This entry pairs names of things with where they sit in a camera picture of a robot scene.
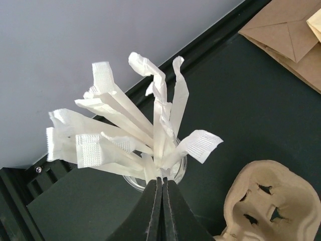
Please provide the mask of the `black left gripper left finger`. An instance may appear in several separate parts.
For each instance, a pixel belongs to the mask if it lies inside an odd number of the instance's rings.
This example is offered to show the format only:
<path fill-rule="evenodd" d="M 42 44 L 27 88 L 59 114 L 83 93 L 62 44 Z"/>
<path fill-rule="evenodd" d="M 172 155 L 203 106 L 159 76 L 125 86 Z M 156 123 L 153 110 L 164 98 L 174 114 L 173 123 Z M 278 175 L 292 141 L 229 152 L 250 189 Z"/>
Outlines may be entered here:
<path fill-rule="evenodd" d="M 162 207 L 162 180 L 150 180 L 127 219 L 107 240 L 160 240 L 159 218 Z"/>

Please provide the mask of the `brown pulp cup carrier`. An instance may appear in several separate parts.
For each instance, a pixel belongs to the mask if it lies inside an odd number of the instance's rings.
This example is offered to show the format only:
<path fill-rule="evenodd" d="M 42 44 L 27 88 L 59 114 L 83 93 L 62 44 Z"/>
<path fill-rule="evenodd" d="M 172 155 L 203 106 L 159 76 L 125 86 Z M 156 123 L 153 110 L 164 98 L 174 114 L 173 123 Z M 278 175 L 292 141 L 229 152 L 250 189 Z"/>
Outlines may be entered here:
<path fill-rule="evenodd" d="M 214 240 L 317 240 L 320 199 L 279 162 L 253 161 L 230 187 L 224 219 L 226 227 Z"/>

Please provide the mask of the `white stirrers bundle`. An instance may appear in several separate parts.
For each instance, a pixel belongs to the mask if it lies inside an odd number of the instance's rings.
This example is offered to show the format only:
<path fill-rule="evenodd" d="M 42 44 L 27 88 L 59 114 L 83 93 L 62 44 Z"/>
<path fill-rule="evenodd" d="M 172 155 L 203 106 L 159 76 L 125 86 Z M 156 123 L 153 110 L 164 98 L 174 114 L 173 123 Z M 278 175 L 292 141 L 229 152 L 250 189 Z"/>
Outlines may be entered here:
<path fill-rule="evenodd" d="M 153 97 L 153 118 L 147 117 L 120 89 L 108 62 L 92 64 L 93 85 L 78 107 L 104 117 L 106 122 L 61 108 L 49 113 L 46 129 L 47 160 L 63 160 L 78 168 L 93 168 L 116 175 L 150 181 L 175 177 L 175 169 L 186 156 L 204 163 L 222 143 L 217 135 L 195 130 L 182 140 L 178 133 L 189 98 L 181 73 L 183 57 L 176 57 L 174 96 L 168 101 L 165 74 L 149 59 L 132 52 L 128 63 L 140 76 L 152 77 L 145 95 Z"/>

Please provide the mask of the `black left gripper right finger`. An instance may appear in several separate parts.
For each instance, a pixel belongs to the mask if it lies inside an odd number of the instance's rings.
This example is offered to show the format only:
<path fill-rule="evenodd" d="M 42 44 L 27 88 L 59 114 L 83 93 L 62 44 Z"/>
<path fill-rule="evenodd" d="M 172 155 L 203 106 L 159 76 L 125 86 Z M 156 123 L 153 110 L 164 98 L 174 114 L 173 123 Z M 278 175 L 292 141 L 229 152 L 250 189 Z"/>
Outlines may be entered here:
<path fill-rule="evenodd" d="M 195 218 L 176 182 L 163 181 L 162 240 L 214 240 Z"/>

